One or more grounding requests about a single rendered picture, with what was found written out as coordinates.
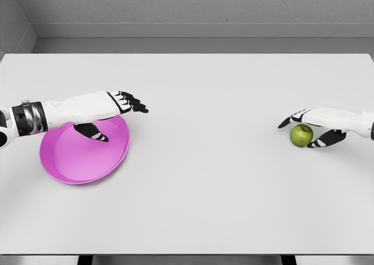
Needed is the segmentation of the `green apple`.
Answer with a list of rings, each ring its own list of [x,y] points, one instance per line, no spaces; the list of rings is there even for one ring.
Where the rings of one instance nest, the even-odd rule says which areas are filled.
[[[299,124],[290,132],[290,140],[297,147],[305,147],[313,140],[314,132],[308,125]]]

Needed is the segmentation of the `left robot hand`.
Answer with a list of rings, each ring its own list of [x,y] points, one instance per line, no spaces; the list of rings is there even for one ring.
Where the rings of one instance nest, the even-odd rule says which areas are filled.
[[[81,135],[100,142],[108,142],[94,121],[102,121],[128,112],[147,113],[148,109],[139,99],[123,91],[99,91],[73,99],[76,108],[70,110],[74,129]]]

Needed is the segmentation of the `pink plate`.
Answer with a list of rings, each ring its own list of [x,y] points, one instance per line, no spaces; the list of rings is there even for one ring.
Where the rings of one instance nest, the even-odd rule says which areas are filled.
[[[45,133],[39,155],[48,175],[65,184],[86,184],[108,175],[122,162],[130,142],[125,120],[116,116],[94,124],[108,142],[88,139],[71,123]]]

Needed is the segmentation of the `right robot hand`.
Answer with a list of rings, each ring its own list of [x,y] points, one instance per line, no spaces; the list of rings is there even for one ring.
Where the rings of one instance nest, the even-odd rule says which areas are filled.
[[[349,124],[355,115],[352,112],[326,107],[304,109],[290,115],[278,128],[283,128],[291,122],[328,128],[330,130],[307,145],[308,148],[327,147],[337,144],[346,138]]]

